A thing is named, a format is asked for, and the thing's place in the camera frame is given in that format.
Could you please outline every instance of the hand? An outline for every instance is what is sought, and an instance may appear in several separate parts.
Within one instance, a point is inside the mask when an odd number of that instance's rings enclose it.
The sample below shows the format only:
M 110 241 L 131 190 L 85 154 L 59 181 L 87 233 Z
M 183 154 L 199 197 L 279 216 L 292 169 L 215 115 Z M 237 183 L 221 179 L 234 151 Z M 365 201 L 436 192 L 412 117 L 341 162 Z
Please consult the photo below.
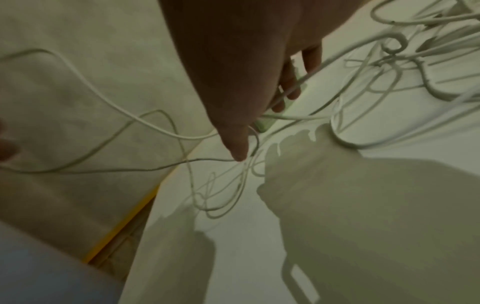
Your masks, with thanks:
M 0 121 L 0 135 L 2 131 L 5 129 L 5 126 Z M 19 151 L 17 145 L 12 143 L 11 141 L 1 139 L 0 138 L 0 162 L 6 161 Z
M 290 56 L 307 71 L 322 59 L 322 38 L 362 0 L 159 0 L 178 54 L 235 160 L 248 153 L 248 126 L 278 85 L 296 81 Z M 289 95 L 295 99 L 296 90 Z M 274 107 L 282 111 L 283 104 Z

